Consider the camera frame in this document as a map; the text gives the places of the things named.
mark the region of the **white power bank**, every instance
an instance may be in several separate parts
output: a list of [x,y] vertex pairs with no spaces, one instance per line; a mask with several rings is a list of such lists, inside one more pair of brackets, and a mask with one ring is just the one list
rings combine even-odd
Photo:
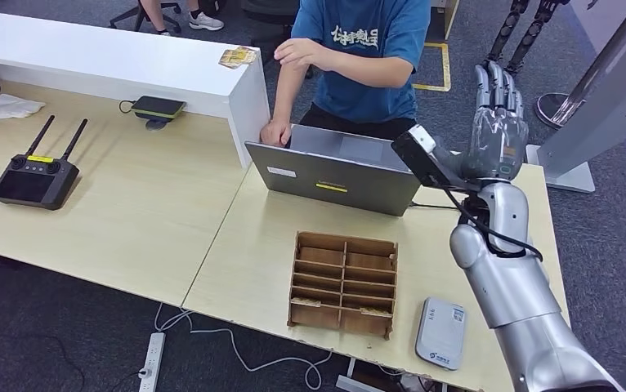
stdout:
[[443,368],[457,370],[463,358],[467,315],[462,306],[428,297],[417,335],[417,355]]

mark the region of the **cardboard organizer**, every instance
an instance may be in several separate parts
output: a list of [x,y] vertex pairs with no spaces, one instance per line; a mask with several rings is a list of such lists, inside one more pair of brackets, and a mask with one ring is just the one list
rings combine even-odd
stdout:
[[299,232],[288,325],[341,329],[390,339],[397,244]]

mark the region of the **white cable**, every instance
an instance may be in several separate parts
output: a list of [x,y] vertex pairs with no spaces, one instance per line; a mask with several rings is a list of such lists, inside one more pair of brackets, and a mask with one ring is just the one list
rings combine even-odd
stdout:
[[[184,310],[183,308],[181,308],[181,312],[179,314],[176,314],[176,315],[172,316],[171,318],[169,318],[160,327],[158,325],[158,322],[159,322],[159,314],[161,313],[162,305],[163,304],[159,303],[159,308],[157,309],[157,314],[154,316],[154,329],[156,329],[157,332],[166,332],[169,328],[172,328],[174,325],[176,325],[178,322],[180,322],[183,318],[188,318],[188,323],[190,323],[190,333],[229,332],[229,337],[231,338],[231,347],[234,349],[234,354],[236,354],[236,358],[239,359],[241,364],[244,366],[244,368],[248,372],[257,372],[260,369],[267,368],[268,366],[271,366],[271,365],[274,365],[274,364],[280,363],[280,362],[285,362],[285,361],[303,362],[303,363],[308,365],[308,369],[306,369],[306,373],[304,374],[304,377],[305,377],[304,381],[306,382],[306,386],[310,390],[319,390],[320,387],[323,385],[323,377],[320,375],[320,370],[318,370],[318,365],[321,365],[322,363],[328,362],[330,360],[330,358],[332,358],[332,356],[333,356],[333,352],[332,351],[329,352],[327,358],[321,359],[320,361],[318,361],[316,363],[312,363],[311,361],[308,361],[308,360],[302,359],[302,358],[297,358],[297,357],[285,357],[285,358],[281,358],[281,359],[276,359],[276,360],[274,360],[272,362],[269,362],[269,363],[264,363],[264,364],[262,364],[262,365],[260,365],[258,367],[250,368],[245,363],[243,357],[241,357],[241,353],[239,353],[239,350],[236,348],[236,342],[234,341],[234,333],[230,329],[228,329],[228,328],[220,328],[220,329],[213,329],[213,330],[193,330],[193,320],[190,318],[190,315],[193,314],[194,312],[190,311],[190,310]],[[317,386],[311,385],[311,383],[308,381],[308,374],[311,372],[311,370],[315,371],[315,374],[318,376],[318,385]]]
[[401,376],[401,375],[405,374],[405,372],[397,372],[397,373],[389,372],[389,371],[383,369],[382,366],[380,366],[380,365],[378,365],[378,368],[380,370],[382,370],[382,372],[387,374],[388,376]]

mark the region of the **silver laptop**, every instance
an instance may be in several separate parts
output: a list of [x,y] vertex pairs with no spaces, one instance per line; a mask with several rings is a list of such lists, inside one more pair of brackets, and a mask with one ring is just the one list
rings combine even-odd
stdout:
[[270,190],[402,216],[420,184],[390,143],[294,125],[289,149],[245,145]]

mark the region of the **person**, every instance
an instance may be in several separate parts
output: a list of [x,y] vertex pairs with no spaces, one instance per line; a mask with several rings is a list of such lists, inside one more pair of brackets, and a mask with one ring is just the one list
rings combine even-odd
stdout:
[[309,66],[323,71],[302,125],[394,140],[416,124],[409,77],[430,21],[428,0],[301,0],[292,38],[275,50],[272,119],[261,132],[286,146],[292,106]]
[[[205,15],[200,10],[199,0],[187,0],[188,10],[190,11],[190,21],[188,25],[191,29],[206,29],[209,31],[221,30],[224,27],[224,23],[221,20],[217,20]],[[147,16],[152,21],[152,25],[157,30],[157,34],[171,35],[166,30],[166,25],[163,22],[163,14],[161,11],[160,0],[140,0],[142,7],[145,8]]]

